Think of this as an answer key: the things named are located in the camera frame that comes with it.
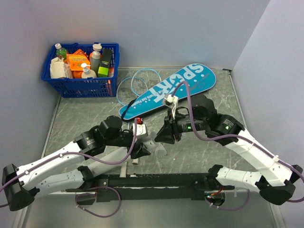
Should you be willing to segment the white shuttlecock tube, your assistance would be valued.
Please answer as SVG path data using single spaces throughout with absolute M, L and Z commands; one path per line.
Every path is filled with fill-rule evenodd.
M 146 138 L 140 138 L 139 141 L 142 142 L 145 146 L 145 148 L 152 153 L 153 150 L 159 145 L 159 143 L 155 142 L 156 132 L 151 132 Z M 109 153 L 108 155 L 100 158 L 103 161 L 106 162 L 117 162 L 122 160 L 128 153 L 128 149 L 124 147 L 119 147 L 117 150 Z M 93 163 L 88 165 L 88 168 L 92 172 L 93 176 L 98 176 L 100 174 L 106 173 L 107 171 L 110 171 L 111 169 L 121 166 L 121 164 L 116 165 L 109 165 L 109 164 L 103 164 L 97 161 L 94 161 Z

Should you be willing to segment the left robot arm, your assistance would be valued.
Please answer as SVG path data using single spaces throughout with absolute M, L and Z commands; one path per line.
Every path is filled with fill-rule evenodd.
M 155 133 L 148 133 L 140 118 L 131 130 L 122 130 L 122 120 L 109 116 L 69 142 L 62 149 L 27 165 L 9 164 L 2 173 L 1 191 L 10 211 L 30 205 L 47 194 L 81 189 L 88 191 L 94 178 L 129 159 L 151 154 Z

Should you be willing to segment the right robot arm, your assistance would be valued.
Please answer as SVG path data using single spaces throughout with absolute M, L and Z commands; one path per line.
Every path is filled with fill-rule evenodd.
M 234 151 L 255 169 L 255 172 L 238 171 L 222 165 L 209 169 L 207 183 L 212 189 L 234 186 L 258 192 L 266 201 L 282 205 L 291 202 L 294 183 L 300 179 L 303 169 L 298 165 L 282 162 L 260 143 L 234 117 L 219 114 L 211 99 L 205 95 L 191 98 L 187 114 L 179 113 L 178 98 L 166 95 L 164 103 L 169 107 L 164 125 L 157 133 L 156 142 L 175 144 L 187 132 L 204 131 L 206 136 Z

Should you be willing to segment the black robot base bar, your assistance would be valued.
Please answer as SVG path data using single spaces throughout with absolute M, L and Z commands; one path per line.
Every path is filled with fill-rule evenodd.
M 91 185 L 92 188 L 100 186 L 114 188 L 122 200 L 204 200 L 205 193 L 235 189 L 222 187 L 206 173 L 134 174 L 125 178 L 104 174 L 95 177 Z

